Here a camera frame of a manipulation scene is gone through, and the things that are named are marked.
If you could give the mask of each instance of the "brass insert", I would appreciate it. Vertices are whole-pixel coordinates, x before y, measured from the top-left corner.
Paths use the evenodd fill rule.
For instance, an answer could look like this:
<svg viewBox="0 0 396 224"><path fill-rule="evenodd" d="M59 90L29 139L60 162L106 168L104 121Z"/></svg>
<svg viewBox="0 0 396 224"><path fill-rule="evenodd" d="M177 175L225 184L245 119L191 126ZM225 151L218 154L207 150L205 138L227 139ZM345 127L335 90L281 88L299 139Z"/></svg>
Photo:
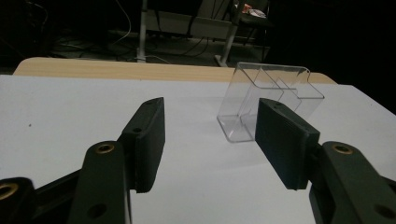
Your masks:
<svg viewBox="0 0 396 224"><path fill-rule="evenodd" d="M346 155L350 155L353 153L353 149L350 147L346 147L346 146L341 146L341 145L333 145L332 149L334 149L335 151L342 153L342 154L346 154Z"/></svg>
<svg viewBox="0 0 396 224"><path fill-rule="evenodd" d="M111 152L112 150L114 150L113 145L104 144L104 145L97 147L95 151L97 154L106 154L108 152Z"/></svg>
<svg viewBox="0 0 396 224"><path fill-rule="evenodd" d="M0 185L0 200L4 200L13 195L18 190L18 185L15 183L4 183Z"/></svg>

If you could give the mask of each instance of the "clear acrylic holder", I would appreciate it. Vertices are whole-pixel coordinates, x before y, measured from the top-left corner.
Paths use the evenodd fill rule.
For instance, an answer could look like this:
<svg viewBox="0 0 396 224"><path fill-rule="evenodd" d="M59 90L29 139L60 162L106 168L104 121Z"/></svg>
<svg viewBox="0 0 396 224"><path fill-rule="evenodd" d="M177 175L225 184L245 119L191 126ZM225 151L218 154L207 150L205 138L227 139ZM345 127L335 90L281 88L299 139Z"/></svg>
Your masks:
<svg viewBox="0 0 396 224"><path fill-rule="evenodd" d="M308 119L324 99L309 76L305 67L238 63L218 113L227 140L254 140L260 98L278 101Z"/></svg>

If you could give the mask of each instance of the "white table surface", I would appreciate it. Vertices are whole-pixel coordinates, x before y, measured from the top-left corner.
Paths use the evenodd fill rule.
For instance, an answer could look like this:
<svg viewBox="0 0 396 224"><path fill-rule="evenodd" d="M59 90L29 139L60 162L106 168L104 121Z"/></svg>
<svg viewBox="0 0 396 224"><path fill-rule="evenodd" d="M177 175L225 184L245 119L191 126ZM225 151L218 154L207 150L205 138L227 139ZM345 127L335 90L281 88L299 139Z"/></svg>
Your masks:
<svg viewBox="0 0 396 224"><path fill-rule="evenodd" d="M396 117L354 87L315 84L320 143L358 148L396 179ZM132 191L133 223L315 223L308 189L287 190L255 142L227 142L216 115L228 83L0 76L0 179L41 187L116 140L136 109L164 97L166 143L153 189Z"/></svg>

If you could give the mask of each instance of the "transparent plastic container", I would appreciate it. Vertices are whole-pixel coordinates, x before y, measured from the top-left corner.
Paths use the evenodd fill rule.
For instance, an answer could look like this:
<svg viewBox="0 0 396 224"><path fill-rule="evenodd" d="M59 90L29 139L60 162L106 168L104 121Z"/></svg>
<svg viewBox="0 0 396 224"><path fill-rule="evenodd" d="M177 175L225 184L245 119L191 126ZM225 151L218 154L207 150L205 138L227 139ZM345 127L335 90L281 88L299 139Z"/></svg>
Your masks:
<svg viewBox="0 0 396 224"><path fill-rule="evenodd" d="M305 67L238 63L217 119L228 141L253 141L260 98L288 106L303 119L324 99L309 82Z"/></svg>

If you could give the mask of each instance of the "chair leg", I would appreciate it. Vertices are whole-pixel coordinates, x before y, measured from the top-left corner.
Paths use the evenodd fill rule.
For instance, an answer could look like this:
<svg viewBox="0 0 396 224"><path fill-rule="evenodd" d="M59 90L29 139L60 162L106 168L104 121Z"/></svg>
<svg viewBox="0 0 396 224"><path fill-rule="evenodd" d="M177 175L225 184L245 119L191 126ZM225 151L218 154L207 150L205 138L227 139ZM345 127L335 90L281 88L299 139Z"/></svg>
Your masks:
<svg viewBox="0 0 396 224"><path fill-rule="evenodd" d="M253 32L254 32L254 28L252 28L251 30L250 30L250 32L248 33L248 36L247 36L247 39L245 40L245 42L244 42L244 46L247 44L247 42L249 41L249 39L250 39L250 37L251 37L251 35L253 34Z"/></svg>
<svg viewBox="0 0 396 224"><path fill-rule="evenodd" d="M267 36L267 31L265 31L264 39L262 41L262 63L264 63L265 59L265 37Z"/></svg>

